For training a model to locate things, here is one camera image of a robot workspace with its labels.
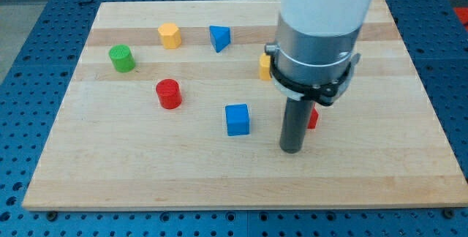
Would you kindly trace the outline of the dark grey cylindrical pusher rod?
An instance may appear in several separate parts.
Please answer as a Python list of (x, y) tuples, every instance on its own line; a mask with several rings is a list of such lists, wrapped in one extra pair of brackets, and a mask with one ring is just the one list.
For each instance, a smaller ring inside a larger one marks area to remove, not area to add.
[(287, 99), (279, 141), (283, 151), (295, 154), (302, 149), (313, 107), (311, 100)]

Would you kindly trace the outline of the silver end effector flange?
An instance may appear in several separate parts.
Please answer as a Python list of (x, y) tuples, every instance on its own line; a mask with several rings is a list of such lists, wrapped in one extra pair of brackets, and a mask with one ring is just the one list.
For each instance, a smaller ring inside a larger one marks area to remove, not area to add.
[(265, 45), (275, 87), (294, 101), (331, 106), (347, 90), (361, 55), (360, 29), (338, 36), (312, 36), (278, 20), (275, 41)]

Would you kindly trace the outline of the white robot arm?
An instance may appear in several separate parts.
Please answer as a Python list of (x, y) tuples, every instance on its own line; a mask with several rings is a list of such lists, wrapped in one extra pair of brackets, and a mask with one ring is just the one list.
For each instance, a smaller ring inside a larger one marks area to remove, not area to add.
[(280, 0), (274, 41), (265, 45), (273, 84), (287, 97), (281, 149), (302, 149), (314, 105), (347, 90), (360, 54), (355, 43), (371, 0)]

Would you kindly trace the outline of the yellow block behind arm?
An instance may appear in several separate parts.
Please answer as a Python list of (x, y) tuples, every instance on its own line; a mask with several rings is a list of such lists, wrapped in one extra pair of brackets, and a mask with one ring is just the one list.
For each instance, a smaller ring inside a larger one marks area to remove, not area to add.
[(259, 79), (271, 80), (270, 65), (271, 57), (263, 53), (259, 58)]

